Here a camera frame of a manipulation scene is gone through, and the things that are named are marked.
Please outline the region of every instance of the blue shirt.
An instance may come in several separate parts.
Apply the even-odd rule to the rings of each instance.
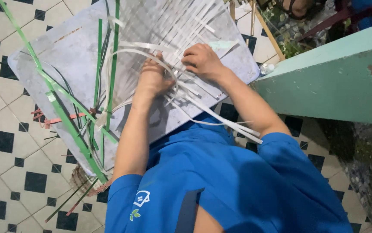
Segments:
[[[205,114],[198,120],[218,123]],[[187,123],[150,146],[144,176],[112,183],[105,232],[172,233],[185,194],[201,188],[199,205],[226,232],[352,232],[297,141],[282,133],[262,140],[256,154],[234,146],[223,126]]]

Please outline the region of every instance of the person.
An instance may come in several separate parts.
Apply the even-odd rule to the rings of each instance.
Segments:
[[[254,153],[222,125],[188,122],[149,146],[150,106],[173,81],[146,60],[116,152],[105,232],[352,232],[326,179],[260,96],[206,44],[187,49],[182,62],[218,83],[263,143]]]

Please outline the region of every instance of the hand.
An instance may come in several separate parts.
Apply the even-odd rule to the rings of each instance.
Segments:
[[[207,44],[195,44],[188,48],[183,56],[182,63],[186,70],[209,81],[218,82],[221,74],[227,69]]]
[[[159,52],[156,58],[162,60],[162,53]],[[163,72],[164,67],[148,58],[143,64],[133,102],[139,100],[149,102],[172,87],[174,80],[165,80],[163,78]]]

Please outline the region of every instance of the white logo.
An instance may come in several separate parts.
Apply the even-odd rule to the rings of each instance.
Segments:
[[[138,207],[141,207],[144,203],[150,201],[150,192],[149,191],[138,191],[137,194],[139,194],[141,192],[146,193],[147,196],[145,198],[143,198],[143,196],[137,197],[137,201],[134,202],[134,204],[137,205]]]

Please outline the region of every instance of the sandal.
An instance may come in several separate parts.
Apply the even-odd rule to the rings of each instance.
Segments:
[[[288,9],[284,9],[283,4],[284,0],[277,0],[277,7],[280,8],[283,12],[287,13],[288,16],[292,19],[295,20],[311,20],[313,17],[319,13],[323,8],[326,3],[326,0],[313,0],[312,6],[307,9],[307,12],[303,16],[295,16],[293,13],[293,4],[296,0],[290,0],[290,5]]]

